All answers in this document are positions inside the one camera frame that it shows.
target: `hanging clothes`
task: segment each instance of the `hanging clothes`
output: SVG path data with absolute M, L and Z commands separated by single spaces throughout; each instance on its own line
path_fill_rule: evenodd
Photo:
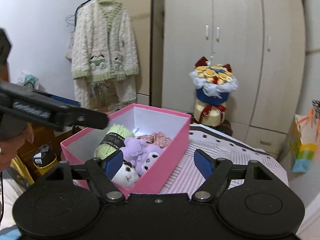
M 113 80 L 121 104 L 136 101 L 139 73 L 135 38 L 127 10 L 120 2 L 98 0 L 79 9 L 72 52 L 75 96 L 89 108 L 93 82 Z

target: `plush toy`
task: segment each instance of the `plush toy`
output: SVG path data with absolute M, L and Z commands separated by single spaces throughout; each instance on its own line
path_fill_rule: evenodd
M 124 145 L 125 147 L 120 148 L 123 153 L 123 159 L 135 167 L 136 161 L 141 160 L 141 155 L 144 153 L 144 148 L 147 146 L 147 143 L 145 140 L 129 137 L 124 140 Z
M 157 160 L 162 152 L 163 150 L 154 144 L 149 144 L 145 147 L 145 152 L 141 155 L 141 159 L 136 162 L 135 168 L 137 173 L 142 176 Z
M 112 179 L 112 182 L 115 182 L 123 187 L 131 188 L 139 180 L 139 175 L 131 163 L 124 162 L 115 174 Z

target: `sweater sleeve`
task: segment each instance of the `sweater sleeve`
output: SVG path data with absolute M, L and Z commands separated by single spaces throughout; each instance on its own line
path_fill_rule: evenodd
M 71 73 L 74 79 L 90 76 L 92 50 L 92 20 L 90 5 L 79 9 L 72 50 Z
M 122 48 L 124 55 L 124 73 L 127 76 L 137 75 L 139 73 L 139 65 L 136 41 L 131 26 L 130 17 L 126 9 L 122 14 L 119 36 L 119 47 Z

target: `open storage box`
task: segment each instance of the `open storage box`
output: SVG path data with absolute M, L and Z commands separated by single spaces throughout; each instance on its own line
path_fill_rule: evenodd
M 136 137 L 163 132 L 172 141 L 148 171 L 130 189 L 116 184 L 126 197 L 129 193 L 157 194 L 188 147 L 190 118 L 180 112 L 132 104 L 111 114 L 105 130 L 85 128 L 63 141 L 61 148 L 70 165 L 78 165 L 94 157 L 96 148 L 113 124 L 124 125 Z M 88 188 L 86 181 L 79 181 L 79 184 Z

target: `metal bolt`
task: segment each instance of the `metal bolt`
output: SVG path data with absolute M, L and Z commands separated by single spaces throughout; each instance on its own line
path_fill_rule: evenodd
M 107 198 L 116 200 L 122 197 L 122 193 L 120 191 L 110 191 L 107 193 Z
M 201 200 L 204 200 L 204 199 L 208 199 L 211 197 L 210 193 L 209 192 L 206 192 L 206 191 L 198 191 L 195 193 L 195 197 L 197 199 L 201 199 Z
M 79 117 L 77 118 L 77 120 L 78 120 L 79 122 L 83 122 L 83 121 L 85 120 L 85 118 L 84 118 L 83 115 L 81 115 L 81 116 L 79 116 Z

